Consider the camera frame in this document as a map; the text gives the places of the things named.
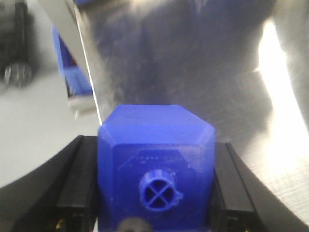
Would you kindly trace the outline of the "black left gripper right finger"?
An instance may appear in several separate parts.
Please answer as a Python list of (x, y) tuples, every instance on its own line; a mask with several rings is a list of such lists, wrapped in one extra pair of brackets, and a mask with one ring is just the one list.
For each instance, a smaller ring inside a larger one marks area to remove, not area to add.
[(229, 143), (216, 144), (213, 187), (215, 232), (307, 232), (248, 168)]

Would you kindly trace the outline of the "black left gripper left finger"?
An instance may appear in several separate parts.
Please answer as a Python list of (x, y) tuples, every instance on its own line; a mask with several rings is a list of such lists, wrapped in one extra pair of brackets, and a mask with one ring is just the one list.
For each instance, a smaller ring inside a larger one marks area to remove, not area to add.
[(97, 137), (77, 136), (0, 189), (2, 232), (91, 232), (98, 216)]

